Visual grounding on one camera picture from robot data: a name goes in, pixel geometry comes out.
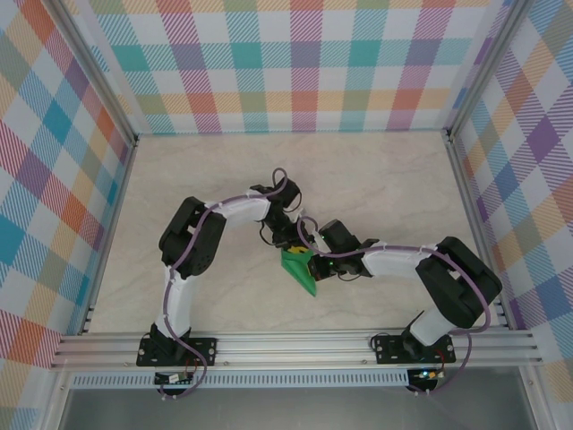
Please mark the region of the green paper sheet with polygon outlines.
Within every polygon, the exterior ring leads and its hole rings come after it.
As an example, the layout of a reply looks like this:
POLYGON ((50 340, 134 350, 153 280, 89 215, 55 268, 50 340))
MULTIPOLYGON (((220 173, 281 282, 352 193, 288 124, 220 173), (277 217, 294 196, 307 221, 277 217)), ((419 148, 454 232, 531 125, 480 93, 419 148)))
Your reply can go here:
POLYGON ((295 279, 311 296, 317 295, 316 280, 311 275, 308 262, 312 259, 313 253, 308 250, 306 253, 289 253, 287 250, 281 251, 281 267, 295 279))

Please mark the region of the right controller circuit board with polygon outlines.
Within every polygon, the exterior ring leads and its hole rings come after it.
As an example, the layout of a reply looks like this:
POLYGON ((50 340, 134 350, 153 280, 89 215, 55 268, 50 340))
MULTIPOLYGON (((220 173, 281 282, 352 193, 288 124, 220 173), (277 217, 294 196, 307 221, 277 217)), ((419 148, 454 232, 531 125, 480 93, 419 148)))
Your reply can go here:
POLYGON ((409 369, 408 380, 412 383, 415 381, 433 381, 444 377, 442 370, 438 368, 416 368, 409 369))

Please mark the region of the controller circuit board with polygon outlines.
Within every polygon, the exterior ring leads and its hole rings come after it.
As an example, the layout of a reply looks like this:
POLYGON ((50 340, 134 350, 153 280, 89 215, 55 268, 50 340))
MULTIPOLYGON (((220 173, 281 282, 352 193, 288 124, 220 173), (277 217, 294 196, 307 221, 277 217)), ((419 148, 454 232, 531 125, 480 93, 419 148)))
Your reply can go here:
POLYGON ((155 385, 189 385, 193 382, 194 373, 187 372, 156 372, 155 385))
POLYGON ((416 368, 409 369, 408 380, 412 383, 415 381, 433 381, 444 377, 442 370, 438 368, 416 368))

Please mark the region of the grey metal panel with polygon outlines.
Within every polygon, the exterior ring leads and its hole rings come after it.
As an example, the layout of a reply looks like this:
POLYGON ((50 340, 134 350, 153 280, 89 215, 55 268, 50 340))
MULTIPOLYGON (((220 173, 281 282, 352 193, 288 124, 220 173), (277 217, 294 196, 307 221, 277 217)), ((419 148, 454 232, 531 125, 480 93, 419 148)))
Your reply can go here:
POLYGON ((537 430, 519 401, 452 402, 404 390, 74 390, 58 430, 537 430))

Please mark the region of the left controller circuit board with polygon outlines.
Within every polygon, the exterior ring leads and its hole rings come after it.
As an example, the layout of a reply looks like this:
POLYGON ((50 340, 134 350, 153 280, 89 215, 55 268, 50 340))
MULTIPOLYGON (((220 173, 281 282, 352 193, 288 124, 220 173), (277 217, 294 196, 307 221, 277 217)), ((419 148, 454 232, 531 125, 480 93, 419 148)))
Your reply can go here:
POLYGON ((193 382, 194 373, 187 372, 156 372, 155 385, 189 385, 193 382))

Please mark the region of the aluminium frame rail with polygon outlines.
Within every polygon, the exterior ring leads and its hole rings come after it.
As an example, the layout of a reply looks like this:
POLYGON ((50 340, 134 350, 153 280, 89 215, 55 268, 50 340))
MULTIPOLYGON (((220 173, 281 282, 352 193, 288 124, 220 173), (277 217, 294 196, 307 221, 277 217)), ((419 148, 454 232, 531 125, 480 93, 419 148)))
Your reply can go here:
MULTIPOLYGON (((377 365, 370 339, 391 329, 338 331, 197 331, 197 338, 217 339, 216 370, 349 369, 377 365)), ((51 368, 63 370, 134 370, 141 341, 138 332, 88 333, 61 339, 51 368)), ((530 331, 494 327, 452 336, 454 366, 539 366, 541 350, 530 331)), ((401 368, 403 364, 388 364, 401 368)))

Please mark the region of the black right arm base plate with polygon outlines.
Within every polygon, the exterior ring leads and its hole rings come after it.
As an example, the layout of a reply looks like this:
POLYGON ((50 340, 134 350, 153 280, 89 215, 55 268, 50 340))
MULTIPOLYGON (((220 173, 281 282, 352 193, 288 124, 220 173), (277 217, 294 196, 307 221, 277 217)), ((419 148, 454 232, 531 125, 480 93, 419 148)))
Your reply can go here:
POLYGON ((442 336, 433 346, 421 347, 411 354, 399 335, 387 333, 371 337, 370 346, 378 365, 388 364, 451 364, 456 362, 456 353, 449 335, 442 336))

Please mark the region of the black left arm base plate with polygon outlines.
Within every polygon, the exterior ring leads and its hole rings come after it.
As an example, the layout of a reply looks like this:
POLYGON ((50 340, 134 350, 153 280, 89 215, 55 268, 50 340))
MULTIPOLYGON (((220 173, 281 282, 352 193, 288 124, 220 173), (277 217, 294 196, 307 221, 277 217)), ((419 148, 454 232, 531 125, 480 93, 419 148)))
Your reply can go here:
MULTIPOLYGON (((217 339, 190 338, 187 345, 205 358, 207 366, 213 366, 217 354, 217 339)), ((135 364, 140 367, 201 366, 201 358, 170 338, 143 337, 140 341, 135 364)))

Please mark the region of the aluminium side rail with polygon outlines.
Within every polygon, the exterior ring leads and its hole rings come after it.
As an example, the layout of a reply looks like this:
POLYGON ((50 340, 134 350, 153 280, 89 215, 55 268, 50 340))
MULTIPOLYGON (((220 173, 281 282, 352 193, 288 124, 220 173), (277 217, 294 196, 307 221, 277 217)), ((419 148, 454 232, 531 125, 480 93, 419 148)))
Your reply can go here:
POLYGON ((98 294, 101 289, 108 257, 110 255, 111 247, 114 240, 114 235, 117 228, 117 223, 120 218, 122 205, 124 203, 124 197, 129 185, 129 180, 133 170, 133 164, 136 158, 140 140, 141 137, 139 135, 136 135, 134 142, 131 144, 130 149, 128 150, 124 173, 122 176, 122 180, 120 182, 120 186, 116 193, 116 198, 113 205, 113 211, 111 212, 110 223, 106 231, 106 234, 103 236, 102 250, 99 253, 97 269, 95 271, 94 278, 90 281, 89 288, 85 296, 85 303, 81 306, 79 319, 73 331, 74 335, 81 336, 82 334, 89 331, 89 326, 91 321, 90 315, 93 313, 95 305, 98 300, 98 294))
POLYGON ((449 135, 447 130, 442 132, 442 138, 451 167, 453 169, 454 177, 458 185, 458 190, 460 192, 461 200, 466 212, 466 217, 472 232, 473 239, 475 241, 477 252, 484 263, 493 271, 493 273, 500 277, 495 261, 493 260, 492 252, 486 243, 486 236, 480 212, 473 198, 470 182, 464 170, 461 158, 458 154, 458 149, 454 143, 453 138, 449 135))

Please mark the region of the aluminium corner post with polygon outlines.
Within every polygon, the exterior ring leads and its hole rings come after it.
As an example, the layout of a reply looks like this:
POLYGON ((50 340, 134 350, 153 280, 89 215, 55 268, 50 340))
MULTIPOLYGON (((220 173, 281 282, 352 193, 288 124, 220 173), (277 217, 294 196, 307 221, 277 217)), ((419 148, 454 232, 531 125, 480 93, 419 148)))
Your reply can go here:
POLYGON ((107 108, 111 118, 115 121, 115 124, 118 126, 122 136, 131 144, 132 147, 136 147, 138 144, 138 134, 129 123, 127 115, 124 113, 124 110, 108 84, 102 69, 99 67, 98 62, 90 49, 90 45, 82 36, 73 16, 65 6, 64 1, 41 1, 46 7, 51 18, 56 23, 57 28, 62 32, 65 41, 68 43, 88 80, 100 96, 102 103, 107 108))
POLYGON ((487 36, 475 58, 468 81, 458 94, 458 100, 446 123, 444 133, 448 145, 453 145, 455 137, 469 120, 478 99, 482 96, 489 80, 497 71, 509 45, 526 18, 535 0, 508 0, 492 24, 492 35, 487 36))

